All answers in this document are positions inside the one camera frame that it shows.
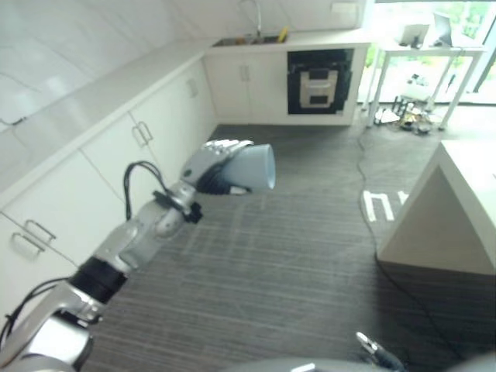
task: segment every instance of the built-in oven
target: built-in oven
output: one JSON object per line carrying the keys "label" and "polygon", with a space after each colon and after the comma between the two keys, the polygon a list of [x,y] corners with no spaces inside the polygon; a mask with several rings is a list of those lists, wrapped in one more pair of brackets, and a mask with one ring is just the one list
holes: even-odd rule
{"label": "built-in oven", "polygon": [[348,99],[353,49],[288,52],[288,114],[339,114]]}

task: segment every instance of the white desk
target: white desk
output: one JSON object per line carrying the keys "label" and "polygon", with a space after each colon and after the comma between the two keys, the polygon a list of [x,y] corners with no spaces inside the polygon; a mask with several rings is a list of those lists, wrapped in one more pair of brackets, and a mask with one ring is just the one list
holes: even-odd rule
{"label": "white desk", "polygon": [[484,46],[475,43],[471,38],[467,36],[458,36],[456,39],[457,45],[456,47],[445,47],[445,46],[428,46],[420,49],[412,49],[409,46],[400,46],[395,41],[387,41],[383,43],[379,43],[377,45],[377,52],[374,56],[374,70],[372,73],[372,78],[370,79],[370,86],[367,92],[367,98],[363,102],[363,108],[365,109],[368,105],[370,99],[370,93],[372,90],[372,86],[375,80],[375,73],[378,68],[379,60],[381,54],[384,54],[384,64],[382,65],[381,75],[379,77],[379,83],[377,85],[377,90],[375,91],[374,100],[371,105],[369,105],[369,117],[368,117],[368,125],[372,126],[374,123],[374,116],[377,108],[379,106],[379,98],[381,96],[381,89],[384,83],[384,79],[386,78],[386,72],[388,71],[389,62],[393,57],[449,57],[448,63],[446,64],[443,74],[439,79],[439,82],[436,86],[434,94],[432,95],[432,100],[435,101],[437,94],[439,93],[439,89],[443,84],[443,81],[448,74],[448,70],[451,66],[451,63],[457,57],[472,57],[472,61],[470,62],[470,66],[467,70],[467,73],[463,77],[463,80],[456,92],[453,100],[449,104],[448,111],[444,115],[443,121],[441,122],[439,128],[445,129],[448,121],[450,120],[451,114],[453,114],[454,109],[458,105],[458,101],[460,100],[461,95],[465,91],[465,87],[467,86],[468,81],[470,80],[470,76],[474,72],[474,68],[477,65],[477,62],[482,56],[484,52]]}
{"label": "white desk", "polygon": [[378,252],[379,260],[496,274],[496,142],[443,141]]}

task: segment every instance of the cabinet handle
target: cabinet handle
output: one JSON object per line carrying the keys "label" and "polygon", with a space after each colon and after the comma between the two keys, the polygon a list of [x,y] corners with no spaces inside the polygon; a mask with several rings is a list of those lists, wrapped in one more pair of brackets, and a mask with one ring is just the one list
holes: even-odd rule
{"label": "cabinet handle", "polygon": [[245,81],[250,81],[250,68],[248,66],[245,65],[245,76],[246,76],[246,80]]}
{"label": "cabinet handle", "polygon": [[196,81],[194,79],[188,80],[189,96],[194,98],[198,95],[198,87],[196,86]]}
{"label": "cabinet handle", "polygon": [[26,228],[28,228],[29,224],[31,224],[31,223],[34,226],[36,226],[38,229],[42,230],[43,232],[45,232],[48,235],[48,243],[51,242],[52,240],[55,240],[57,238],[53,232],[51,232],[46,227],[42,226],[40,223],[36,222],[34,219],[27,219],[26,220]]}
{"label": "cabinet handle", "polygon": [[42,247],[40,244],[35,242],[33,239],[31,239],[29,236],[21,234],[20,232],[14,232],[12,234],[12,239],[16,239],[16,238],[21,238],[21,239],[25,240],[26,242],[34,245],[38,249],[38,253],[39,252],[45,252],[47,250],[46,248]]}
{"label": "cabinet handle", "polygon": [[146,143],[148,143],[149,141],[153,140],[153,136],[152,136],[152,133],[151,133],[150,129],[148,128],[148,124],[146,124],[145,122],[138,122],[138,128],[139,128],[139,130],[141,132],[140,126],[142,126],[145,129],[145,132],[148,135],[148,137],[143,136],[145,138],[145,140],[146,140]]}
{"label": "cabinet handle", "polygon": [[241,81],[246,81],[245,67],[243,65],[239,66],[239,75],[241,77]]}
{"label": "cabinet handle", "polygon": [[147,144],[147,141],[146,141],[145,135],[143,134],[143,132],[141,132],[141,129],[138,128],[137,126],[134,126],[132,131],[133,131],[133,137],[137,141],[138,146],[141,148],[145,147]]}

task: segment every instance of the carpet floor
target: carpet floor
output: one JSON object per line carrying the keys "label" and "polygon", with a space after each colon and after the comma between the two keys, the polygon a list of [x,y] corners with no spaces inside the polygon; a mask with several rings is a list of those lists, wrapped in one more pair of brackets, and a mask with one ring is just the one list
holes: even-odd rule
{"label": "carpet floor", "polygon": [[[441,139],[487,138],[465,124],[426,137],[368,129],[361,136],[366,189],[387,194],[396,214],[398,192],[410,192]],[[495,127],[485,127],[494,138]],[[412,371],[456,364],[425,313],[377,269],[358,206],[362,131],[359,123],[219,126],[213,138],[273,145],[276,188],[243,197],[200,195],[205,217],[115,297],[94,327],[95,349],[84,370],[215,371],[285,356],[361,360],[356,331]],[[377,239],[391,223],[377,212]],[[430,310],[459,353],[494,349],[494,278],[386,268]]]}

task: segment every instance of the white cup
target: white cup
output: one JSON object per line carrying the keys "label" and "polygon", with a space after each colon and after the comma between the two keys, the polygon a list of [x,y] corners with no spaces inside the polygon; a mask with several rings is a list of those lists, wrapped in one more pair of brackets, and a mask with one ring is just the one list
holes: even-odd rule
{"label": "white cup", "polygon": [[222,176],[233,186],[252,190],[273,189],[276,184],[276,164],[272,146],[245,147],[227,163]]}

